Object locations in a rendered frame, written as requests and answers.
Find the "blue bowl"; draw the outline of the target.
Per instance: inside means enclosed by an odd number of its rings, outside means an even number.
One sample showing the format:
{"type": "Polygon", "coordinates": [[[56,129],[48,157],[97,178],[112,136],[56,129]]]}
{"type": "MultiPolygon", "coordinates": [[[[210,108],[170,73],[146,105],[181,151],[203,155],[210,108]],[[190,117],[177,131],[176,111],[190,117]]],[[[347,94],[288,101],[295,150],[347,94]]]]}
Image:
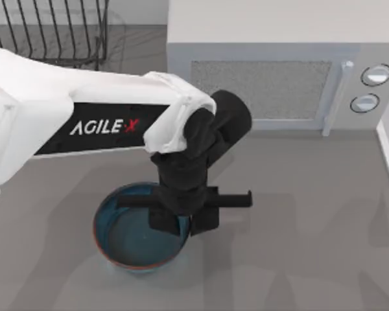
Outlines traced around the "blue bowl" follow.
{"type": "Polygon", "coordinates": [[[120,207],[121,195],[149,195],[153,182],[123,185],[102,200],[93,217],[93,238],[112,264],[131,272],[152,272],[172,261],[189,238],[190,219],[179,217],[180,235],[151,229],[148,209],[120,207]]]}

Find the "microwave door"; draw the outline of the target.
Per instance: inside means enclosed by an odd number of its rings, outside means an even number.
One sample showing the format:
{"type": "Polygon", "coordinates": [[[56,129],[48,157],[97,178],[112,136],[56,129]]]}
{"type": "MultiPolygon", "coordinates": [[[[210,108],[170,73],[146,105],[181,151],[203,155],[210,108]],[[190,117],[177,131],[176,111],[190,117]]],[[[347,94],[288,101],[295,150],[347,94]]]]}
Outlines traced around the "microwave door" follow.
{"type": "Polygon", "coordinates": [[[170,73],[207,94],[240,97],[257,130],[321,130],[359,46],[343,43],[168,43],[170,73]]]}

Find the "pale microwave oven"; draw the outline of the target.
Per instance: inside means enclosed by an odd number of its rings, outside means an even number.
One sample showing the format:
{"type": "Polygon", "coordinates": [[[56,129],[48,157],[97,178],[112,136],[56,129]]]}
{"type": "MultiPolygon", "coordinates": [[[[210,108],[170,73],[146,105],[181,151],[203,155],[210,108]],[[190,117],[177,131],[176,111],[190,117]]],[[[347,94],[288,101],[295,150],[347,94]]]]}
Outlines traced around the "pale microwave oven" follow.
{"type": "Polygon", "coordinates": [[[374,130],[389,103],[389,80],[361,82],[371,66],[389,65],[389,0],[169,0],[168,43],[343,43],[359,46],[351,80],[331,130],[374,130]],[[380,104],[355,113],[355,97],[380,104]]]}

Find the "microwave knob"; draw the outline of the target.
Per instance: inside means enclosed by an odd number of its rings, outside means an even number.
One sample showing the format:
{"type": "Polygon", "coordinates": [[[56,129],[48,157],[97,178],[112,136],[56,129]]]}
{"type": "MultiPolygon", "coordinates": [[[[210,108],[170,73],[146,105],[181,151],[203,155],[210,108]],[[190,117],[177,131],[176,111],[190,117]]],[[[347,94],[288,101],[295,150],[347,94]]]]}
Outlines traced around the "microwave knob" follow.
{"type": "Polygon", "coordinates": [[[355,97],[350,103],[350,109],[355,113],[368,113],[373,111],[379,104],[380,98],[373,94],[368,93],[355,97]]]}
{"type": "Polygon", "coordinates": [[[389,80],[389,65],[379,64],[368,67],[362,72],[360,79],[366,86],[382,85],[389,80]]]}

